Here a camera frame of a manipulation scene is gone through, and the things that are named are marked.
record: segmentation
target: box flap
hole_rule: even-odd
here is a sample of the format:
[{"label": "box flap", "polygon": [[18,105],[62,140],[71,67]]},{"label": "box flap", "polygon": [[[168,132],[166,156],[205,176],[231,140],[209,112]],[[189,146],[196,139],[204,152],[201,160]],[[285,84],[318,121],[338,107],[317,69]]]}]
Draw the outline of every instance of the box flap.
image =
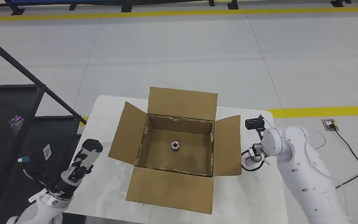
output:
[{"label": "box flap", "polygon": [[148,114],[215,120],[218,94],[151,87]]},{"label": "box flap", "polygon": [[214,176],[241,174],[240,115],[215,122]]},{"label": "box flap", "polygon": [[125,102],[108,157],[134,164],[147,114]]},{"label": "box flap", "polygon": [[213,178],[134,167],[126,200],[211,214]]}]

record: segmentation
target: cardboard box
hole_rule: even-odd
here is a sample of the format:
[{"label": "cardboard box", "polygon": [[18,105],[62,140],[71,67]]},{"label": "cardboard box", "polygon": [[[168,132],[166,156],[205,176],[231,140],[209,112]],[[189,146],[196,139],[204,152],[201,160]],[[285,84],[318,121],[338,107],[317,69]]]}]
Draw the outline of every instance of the cardboard box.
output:
[{"label": "cardboard box", "polygon": [[151,87],[148,113],[125,103],[108,156],[134,165],[126,200],[212,213],[213,176],[241,174],[240,116],[215,121],[217,99]]}]

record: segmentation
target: metal bearing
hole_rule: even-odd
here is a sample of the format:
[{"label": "metal bearing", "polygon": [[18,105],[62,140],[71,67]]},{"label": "metal bearing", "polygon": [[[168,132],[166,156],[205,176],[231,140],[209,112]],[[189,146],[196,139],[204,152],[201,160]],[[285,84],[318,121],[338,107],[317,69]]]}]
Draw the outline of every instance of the metal bearing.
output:
[{"label": "metal bearing", "polygon": [[179,142],[177,141],[172,142],[171,147],[173,152],[177,152],[179,150]]}]

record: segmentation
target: electrical outlet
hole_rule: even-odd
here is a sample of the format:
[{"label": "electrical outlet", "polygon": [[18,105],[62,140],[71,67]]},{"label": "electrical outlet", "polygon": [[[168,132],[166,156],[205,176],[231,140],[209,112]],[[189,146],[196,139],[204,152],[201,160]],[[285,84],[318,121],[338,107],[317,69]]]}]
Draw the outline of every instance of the electrical outlet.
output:
[{"label": "electrical outlet", "polygon": [[321,119],[321,121],[322,121],[322,124],[323,124],[325,130],[327,130],[327,131],[334,131],[333,128],[330,128],[330,127],[329,127],[330,124],[334,124],[334,125],[336,126],[336,130],[339,130],[339,129],[338,129],[338,126],[337,126],[337,123],[336,123],[336,121],[335,121],[334,119],[332,119],[332,118],[329,118],[329,119]]}]

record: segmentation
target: yellow floor line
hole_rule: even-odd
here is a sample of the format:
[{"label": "yellow floor line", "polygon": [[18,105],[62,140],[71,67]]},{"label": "yellow floor line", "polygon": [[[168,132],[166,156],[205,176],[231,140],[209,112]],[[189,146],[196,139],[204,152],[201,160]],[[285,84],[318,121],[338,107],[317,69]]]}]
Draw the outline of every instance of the yellow floor line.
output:
[{"label": "yellow floor line", "polygon": [[330,108],[287,108],[287,109],[268,109],[274,118],[311,118],[331,116],[358,116],[358,106],[337,106]]},{"label": "yellow floor line", "polygon": [[78,19],[94,19],[94,18],[123,18],[123,17],[145,17],[145,16],[197,16],[197,15],[234,15],[234,14],[327,13],[327,12],[358,12],[358,7],[155,11],[155,12],[92,13],[92,14],[63,14],[63,15],[22,15],[22,16],[0,16],[0,21],[70,20],[70,19],[78,20]]}]

